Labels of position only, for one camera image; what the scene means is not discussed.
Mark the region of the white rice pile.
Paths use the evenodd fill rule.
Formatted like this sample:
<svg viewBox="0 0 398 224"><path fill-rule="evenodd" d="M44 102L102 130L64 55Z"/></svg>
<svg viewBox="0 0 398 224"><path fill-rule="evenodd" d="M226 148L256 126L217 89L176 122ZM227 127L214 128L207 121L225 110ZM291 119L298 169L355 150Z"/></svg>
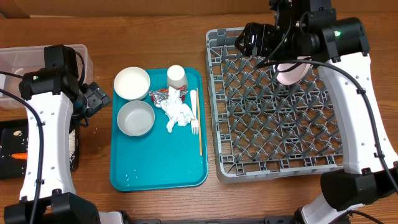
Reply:
<svg viewBox="0 0 398 224"><path fill-rule="evenodd" d="M75 142L76 142L76 131L73 130L69 134L69 161L70 161L70 167L73 166L73 161L75 158Z"/></svg>

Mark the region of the white bowl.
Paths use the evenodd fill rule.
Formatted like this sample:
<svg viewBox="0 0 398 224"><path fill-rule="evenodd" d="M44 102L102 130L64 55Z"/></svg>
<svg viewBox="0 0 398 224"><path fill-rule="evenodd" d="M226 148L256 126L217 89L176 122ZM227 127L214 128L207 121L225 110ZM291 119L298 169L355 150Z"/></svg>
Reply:
<svg viewBox="0 0 398 224"><path fill-rule="evenodd" d="M150 87L149 74L139 67L128 67L115 77L113 88L125 100L143 100Z"/></svg>

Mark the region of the white round plate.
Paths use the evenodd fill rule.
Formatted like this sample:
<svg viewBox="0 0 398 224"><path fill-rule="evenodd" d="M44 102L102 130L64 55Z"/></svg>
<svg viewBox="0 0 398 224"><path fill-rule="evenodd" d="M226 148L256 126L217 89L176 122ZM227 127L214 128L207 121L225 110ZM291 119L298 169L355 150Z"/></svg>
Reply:
<svg viewBox="0 0 398 224"><path fill-rule="evenodd" d="M277 75L277 80L279 83L283 85L292 85L294 83L297 83L307 74L310 68L309 64L301 64L297 68L289 72L284 72L284 70L287 70L288 68L293 66L294 65L291 63L283 63L277 67L279 71Z"/></svg>

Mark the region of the grey bowl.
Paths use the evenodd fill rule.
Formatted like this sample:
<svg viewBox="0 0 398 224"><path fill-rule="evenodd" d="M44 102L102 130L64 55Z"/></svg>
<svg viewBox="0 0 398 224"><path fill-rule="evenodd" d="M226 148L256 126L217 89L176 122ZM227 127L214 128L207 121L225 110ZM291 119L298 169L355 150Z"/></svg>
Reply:
<svg viewBox="0 0 398 224"><path fill-rule="evenodd" d="M143 136L153 127L155 113L145 101L130 101L123 105L117 115L118 128L128 136Z"/></svg>

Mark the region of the nut shells pile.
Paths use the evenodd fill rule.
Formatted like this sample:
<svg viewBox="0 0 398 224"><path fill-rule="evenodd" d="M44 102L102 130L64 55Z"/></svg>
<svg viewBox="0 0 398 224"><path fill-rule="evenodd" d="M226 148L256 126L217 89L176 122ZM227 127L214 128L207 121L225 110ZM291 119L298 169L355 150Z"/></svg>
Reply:
<svg viewBox="0 0 398 224"><path fill-rule="evenodd" d="M21 135L22 135L22 131L20 131L20 130L15 131L15 132L13 133L13 135L14 135L14 136L21 136Z"/></svg>

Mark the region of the orange carrot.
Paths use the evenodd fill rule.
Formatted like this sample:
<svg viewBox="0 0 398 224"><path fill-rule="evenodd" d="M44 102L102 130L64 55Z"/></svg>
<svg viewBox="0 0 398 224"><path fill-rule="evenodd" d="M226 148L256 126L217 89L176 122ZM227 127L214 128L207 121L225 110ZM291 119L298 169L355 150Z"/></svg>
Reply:
<svg viewBox="0 0 398 224"><path fill-rule="evenodd" d="M12 154L11 157L14 158L14 159L25 160L26 161L27 158L28 158L28 155L27 155L26 152L23 152L23 153Z"/></svg>

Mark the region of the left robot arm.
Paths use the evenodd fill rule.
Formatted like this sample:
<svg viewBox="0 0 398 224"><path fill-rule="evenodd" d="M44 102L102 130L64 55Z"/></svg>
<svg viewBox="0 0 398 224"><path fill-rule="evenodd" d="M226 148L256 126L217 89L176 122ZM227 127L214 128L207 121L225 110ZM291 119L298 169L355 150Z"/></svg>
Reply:
<svg viewBox="0 0 398 224"><path fill-rule="evenodd" d="M22 76L18 101L29 119L27 170L19 203L4 209L6 223L128 223L124 212L99 212L75 193L69 132L83 76L68 65Z"/></svg>

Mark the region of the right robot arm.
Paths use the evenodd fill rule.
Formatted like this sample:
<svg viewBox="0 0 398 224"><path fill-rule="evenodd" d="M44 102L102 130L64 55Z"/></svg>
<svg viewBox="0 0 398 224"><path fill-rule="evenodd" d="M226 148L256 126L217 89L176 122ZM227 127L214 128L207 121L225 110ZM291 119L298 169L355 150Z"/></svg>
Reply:
<svg viewBox="0 0 398 224"><path fill-rule="evenodd" d="M397 192L397 153L382 123L371 82L369 42L358 18L251 22L234 44L243 55L261 56L258 68L286 65L279 76L289 83L299 80L299 65L313 65L332 100L343 168L322 174L321 194L298 209L292 223L336 223Z"/></svg>

